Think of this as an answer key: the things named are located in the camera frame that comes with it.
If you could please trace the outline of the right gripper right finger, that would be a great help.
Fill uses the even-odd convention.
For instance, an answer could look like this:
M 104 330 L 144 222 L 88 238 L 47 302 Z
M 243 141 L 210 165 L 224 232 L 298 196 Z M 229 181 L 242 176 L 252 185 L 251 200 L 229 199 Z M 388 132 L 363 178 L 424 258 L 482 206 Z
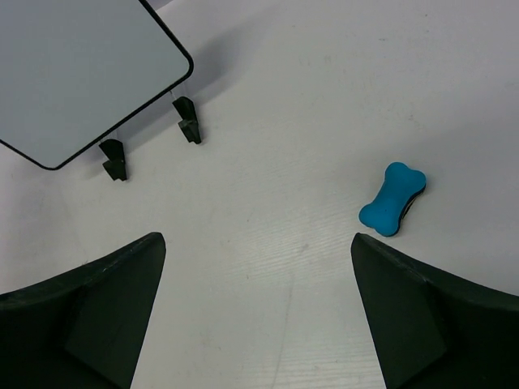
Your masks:
M 518 298 L 357 233 L 354 275 L 388 388 L 516 388 Z

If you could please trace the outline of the blue bone-shaped eraser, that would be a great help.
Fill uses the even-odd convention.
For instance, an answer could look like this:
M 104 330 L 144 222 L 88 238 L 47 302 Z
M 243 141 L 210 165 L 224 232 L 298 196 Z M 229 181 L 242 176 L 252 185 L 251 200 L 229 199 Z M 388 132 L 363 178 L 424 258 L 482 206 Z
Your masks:
M 384 181 L 375 198 L 362 207 L 359 221 L 379 235 L 396 235 L 413 201 L 427 187 L 426 175 L 402 162 L 392 162 L 384 172 Z

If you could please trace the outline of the small black-framed whiteboard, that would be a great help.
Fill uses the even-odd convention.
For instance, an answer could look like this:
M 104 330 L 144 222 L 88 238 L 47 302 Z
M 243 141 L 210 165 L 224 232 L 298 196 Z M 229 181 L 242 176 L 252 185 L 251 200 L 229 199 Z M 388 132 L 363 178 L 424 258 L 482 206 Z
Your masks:
M 4 1 L 1 142 L 60 169 L 193 70 L 148 2 Z

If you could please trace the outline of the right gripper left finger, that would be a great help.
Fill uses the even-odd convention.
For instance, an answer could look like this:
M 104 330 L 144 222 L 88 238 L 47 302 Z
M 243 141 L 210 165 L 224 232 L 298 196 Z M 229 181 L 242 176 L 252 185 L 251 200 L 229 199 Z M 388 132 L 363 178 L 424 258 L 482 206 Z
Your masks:
M 166 256 L 161 233 L 1 295 L 3 388 L 129 388 Z

